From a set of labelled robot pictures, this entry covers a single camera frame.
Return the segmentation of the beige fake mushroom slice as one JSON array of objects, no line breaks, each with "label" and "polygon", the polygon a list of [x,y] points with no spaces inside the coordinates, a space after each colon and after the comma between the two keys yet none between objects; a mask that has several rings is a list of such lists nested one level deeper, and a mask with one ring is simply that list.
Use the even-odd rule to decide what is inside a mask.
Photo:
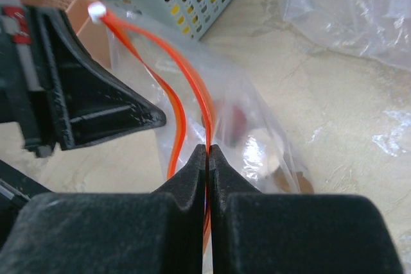
[{"label": "beige fake mushroom slice", "polygon": [[266,129],[253,129],[247,135],[243,149],[244,168],[247,178],[255,179],[270,176],[280,166],[275,139]]}]

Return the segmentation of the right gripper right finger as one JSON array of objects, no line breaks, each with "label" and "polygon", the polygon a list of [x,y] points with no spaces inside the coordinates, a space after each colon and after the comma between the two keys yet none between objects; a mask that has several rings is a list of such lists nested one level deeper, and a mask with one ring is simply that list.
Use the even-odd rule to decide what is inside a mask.
[{"label": "right gripper right finger", "polygon": [[209,154],[215,273],[402,273],[373,202],[350,194],[264,194],[218,146]]}]

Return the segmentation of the clear zip bag red seal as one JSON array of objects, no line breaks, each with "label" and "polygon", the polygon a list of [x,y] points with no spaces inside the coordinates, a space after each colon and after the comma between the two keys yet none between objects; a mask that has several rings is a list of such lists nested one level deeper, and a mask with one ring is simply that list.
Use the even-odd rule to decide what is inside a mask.
[{"label": "clear zip bag red seal", "polygon": [[279,0],[279,7],[318,45],[410,69],[410,0]]}]

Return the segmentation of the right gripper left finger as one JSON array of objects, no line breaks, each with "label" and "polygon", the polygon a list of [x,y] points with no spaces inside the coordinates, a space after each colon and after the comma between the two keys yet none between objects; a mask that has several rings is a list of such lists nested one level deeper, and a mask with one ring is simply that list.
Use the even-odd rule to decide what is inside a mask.
[{"label": "right gripper left finger", "polygon": [[147,194],[43,193],[20,211],[2,273],[200,273],[206,148]]}]

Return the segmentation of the brown fake mushroom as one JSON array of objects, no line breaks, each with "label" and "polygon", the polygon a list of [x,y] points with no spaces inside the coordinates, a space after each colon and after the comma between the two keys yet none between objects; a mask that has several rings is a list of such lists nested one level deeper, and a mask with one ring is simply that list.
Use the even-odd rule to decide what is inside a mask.
[{"label": "brown fake mushroom", "polygon": [[[293,178],[291,180],[288,180],[286,175],[280,169],[278,169],[273,175],[276,186],[278,186],[278,188],[284,193],[314,193],[314,188],[311,182],[303,175],[303,172],[296,172],[295,176],[296,180],[294,180]],[[290,182],[292,181],[295,182],[295,185],[297,187],[296,191],[292,190],[290,186]]]}]

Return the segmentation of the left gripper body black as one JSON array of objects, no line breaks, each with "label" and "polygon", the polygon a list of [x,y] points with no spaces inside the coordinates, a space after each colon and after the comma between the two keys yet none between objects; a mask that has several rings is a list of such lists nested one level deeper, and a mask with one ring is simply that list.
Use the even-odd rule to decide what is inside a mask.
[{"label": "left gripper body black", "polygon": [[16,122],[23,148],[38,158],[60,142],[61,86],[52,57],[60,10],[1,5],[1,122]]}]

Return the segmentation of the pink fake mushroom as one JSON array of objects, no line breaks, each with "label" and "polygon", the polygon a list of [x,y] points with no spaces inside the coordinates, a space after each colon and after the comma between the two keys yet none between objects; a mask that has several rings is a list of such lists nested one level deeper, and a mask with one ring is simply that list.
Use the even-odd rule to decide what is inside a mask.
[{"label": "pink fake mushroom", "polygon": [[222,141],[229,146],[235,146],[247,131],[247,117],[237,105],[224,105],[220,121]]}]

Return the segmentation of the clear bag of mushrooms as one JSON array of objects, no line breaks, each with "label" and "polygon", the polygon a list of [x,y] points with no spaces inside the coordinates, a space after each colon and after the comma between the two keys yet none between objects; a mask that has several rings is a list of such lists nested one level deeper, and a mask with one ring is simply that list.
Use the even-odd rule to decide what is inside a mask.
[{"label": "clear bag of mushrooms", "polygon": [[[145,64],[148,58],[154,59],[155,63],[145,69],[170,102],[174,114],[158,138],[168,159],[168,176],[176,174],[194,146],[204,144],[206,150],[218,146],[229,165],[262,193],[302,194],[282,192],[274,182],[275,171],[257,180],[247,178],[243,172],[247,135],[253,129],[262,128],[275,139],[281,152],[278,169],[287,179],[296,180],[296,172],[301,171],[310,181],[306,166],[266,102],[239,69],[200,43],[146,17],[131,15],[122,19],[100,2],[90,4],[88,12],[94,23],[104,24],[113,34],[112,66],[132,85],[136,85],[137,80],[131,75],[131,60]],[[240,107],[247,117],[247,131],[235,146],[224,143],[220,133],[222,109],[228,104]]]}]

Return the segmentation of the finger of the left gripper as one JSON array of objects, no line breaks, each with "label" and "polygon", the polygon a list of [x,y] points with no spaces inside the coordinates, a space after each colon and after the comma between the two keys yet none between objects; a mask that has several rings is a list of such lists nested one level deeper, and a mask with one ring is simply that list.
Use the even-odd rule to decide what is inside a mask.
[{"label": "finger of the left gripper", "polygon": [[53,27],[52,57],[61,86],[61,150],[94,146],[166,124],[160,108],[92,59],[64,12],[53,19]]}]

